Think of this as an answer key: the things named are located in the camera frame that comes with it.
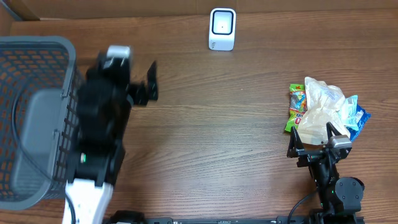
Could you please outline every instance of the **plastic basket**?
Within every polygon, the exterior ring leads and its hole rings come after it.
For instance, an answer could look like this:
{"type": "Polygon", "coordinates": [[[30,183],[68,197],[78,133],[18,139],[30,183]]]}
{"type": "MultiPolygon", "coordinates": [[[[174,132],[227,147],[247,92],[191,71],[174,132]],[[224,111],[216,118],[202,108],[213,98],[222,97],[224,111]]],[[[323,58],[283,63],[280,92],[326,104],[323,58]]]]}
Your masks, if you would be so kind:
{"type": "Polygon", "coordinates": [[[22,210],[45,198],[64,197],[65,168],[76,117],[76,89],[83,80],[73,45],[63,37],[0,37],[0,209],[22,210]],[[17,132],[48,181],[19,150],[17,132]]]}

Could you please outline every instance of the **plastic bag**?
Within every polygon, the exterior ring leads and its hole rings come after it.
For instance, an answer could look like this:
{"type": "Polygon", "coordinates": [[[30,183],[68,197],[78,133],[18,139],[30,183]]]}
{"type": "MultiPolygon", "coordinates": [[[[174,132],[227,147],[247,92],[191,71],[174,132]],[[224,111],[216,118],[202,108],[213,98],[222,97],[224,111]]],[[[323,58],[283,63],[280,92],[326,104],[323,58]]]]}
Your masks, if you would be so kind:
{"type": "Polygon", "coordinates": [[[351,137],[350,137],[351,141],[354,141],[359,136],[359,134],[361,134],[361,131],[365,126],[365,123],[368,121],[368,119],[371,116],[372,115],[370,113],[366,112],[366,110],[363,109],[361,106],[359,106],[359,105],[356,106],[355,120],[358,125],[358,130],[356,131],[352,128],[348,128],[348,131],[351,133],[351,137]]]}
{"type": "Polygon", "coordinates": [[[292,126],[299,125],[301,118],[307,110],[307,99],[303,84],[290,84],[290,118],[287,120],[285,130],[290,132],[292,126]]]}
{"type": "Polygon", "coordinates": [[[341,107],[341,110],[338,112],[338,116],[340,117],[341,121],[343,122],[346,128],[351,128],[355,131],[358,130],[358,122],[355,118],[356,116],[356,105],[358,102],[358,96],[353,95],[347,98],[341,107]]]}
{"type": "Polygon", "coordinates": [[[329,121],[341,134],[349,137],[350,133],[337,113],[345,102],[340,88],[305,77],[305,92],[308,111],[303,115],[297,129],[302,142],[314,145],[326,144],[328,142],[326,124],[329,121]]]}

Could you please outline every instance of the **crumpled plastic wrapper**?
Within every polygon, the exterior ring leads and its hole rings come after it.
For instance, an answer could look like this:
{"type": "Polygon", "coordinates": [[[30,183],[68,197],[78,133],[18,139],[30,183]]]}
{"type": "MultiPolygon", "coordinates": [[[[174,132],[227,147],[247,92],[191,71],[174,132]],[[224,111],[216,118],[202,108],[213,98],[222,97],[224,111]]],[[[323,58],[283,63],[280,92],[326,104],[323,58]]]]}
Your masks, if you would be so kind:
{"type": "Polygon", "coordinates": [[[303,143],[326,144],[328,142],[327,122],[331,122],[341,134],[350,137],[349,131],[344,127],[338,115],[346,99],[340,88],[328,86],[324,81],[305,77],[305,93],[308,110],[297,129],[303,143]]]}

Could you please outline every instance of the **black cable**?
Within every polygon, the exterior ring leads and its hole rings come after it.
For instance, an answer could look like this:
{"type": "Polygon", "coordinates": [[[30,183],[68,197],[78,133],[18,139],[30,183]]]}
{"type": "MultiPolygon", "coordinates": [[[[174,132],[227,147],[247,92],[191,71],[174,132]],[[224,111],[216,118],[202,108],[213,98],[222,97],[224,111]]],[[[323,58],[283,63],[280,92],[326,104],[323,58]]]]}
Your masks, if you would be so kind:
{"type": "Polygon", "coordinates": [[[287,217],[287,224],[290,224],[290,220],[292,219],[292,215],[293,215],[294,211],[296,210],[296,208],[297,208],[299,205],[301,205],[303,202],[305,202],[306,200],[308,200],[308,199],[310,199],[311,197],[313,197],[317,192],[318,192],[318,188],[317,188],[314,192],[308,194],[308,195],[305,196],[303,199],[301,199],[300,201],[298,201],[298,202],[296,203],[296,205],[294,205],[294,207],[291,209],[291,211],[290,211],[290,213],[289,213],[289,216],[287,217]]]}
{"type": "MultiPolygon", "coordinates": [[[[16,124],[16,108],[17,108],[17,104],[19,101],[19,98],[22,95],[22,92],[24,91],[25,86],[27,85],[29,78],[27,79],[27,81],[23,84],[21,90],[19,90],[13,105],[12,105],[12,112],[11,112],[11,129],[12,129],[12,136],[15,140],[15,142],[17,143],[17,147],[18,149],[22,152],[22,154],[24,155],[24,157],[30,162],[31,165],[33,165],[33,167],[35,168],[35,170],[37,172],[40,172],[40,174],[42,174],[48,181],[50,181],[50,183],[52,184],[54,182],[53,178],[51,176],[48,175],[47,171],[45,171],[43,168],[41,168],[40,165],[38,165],[36,163],[36,161],[34,161],[34,159],[32,158],[32,156],[29,154],[29,152],[27,151],[27,149],[25,149],[23,147],[23,145],[21,144],[21,140],[19,138],[19,135],[17,133],[17,124],[16,124]]],[[[72,218],[72,224],[76,223],[76,213],[75,213],[75,207],[72,204],[72,200],[70,199],[69,195],[65,192],[65,198],[69,204],[69,209],[70,209],[70,214],[71,214],[71,218],[72,218]]]]}
{"type": "MultiPolygon", "coordinates": [[[[328,184],[330,183],[331,177],[332,177],[332,171],[331,171],[331,170],[332,170],[332,168],[333,168],[333,164],[331,163],[330,152],[329,152],[329,150],[327,150],[327,151],[325,151],[325,152],[326,152],[326,156],[327,156],[327,158],[328,158],[328,163],[329,163],[329,177],[328,177],[328,181],[326,182],[326,185],[324,185],[324,186],[322,187],[322,190],[324,190],[325,188],[328,187],[328,184]]],[[[319,188],[317,188],[314,192],[312,192],[312,193],[308,194],[307,196],[305,196],[303,199],[301,199],[301,201],[297,202],[297,204],[294,205],[294,207],[291,209],[291,211],[290,211],[290,213],[289,213],[289,216],[287,217],[287,224],[290,224],[290,220],[292,219],[292,215],[293,215],[294,211],[296,210],[296,208],[297,208],[301,203],[305,202],[307,199],[311,198],[315,193],[317,193],[317,192],[318,192],[318,189],[319,189],[319,188]]]]}

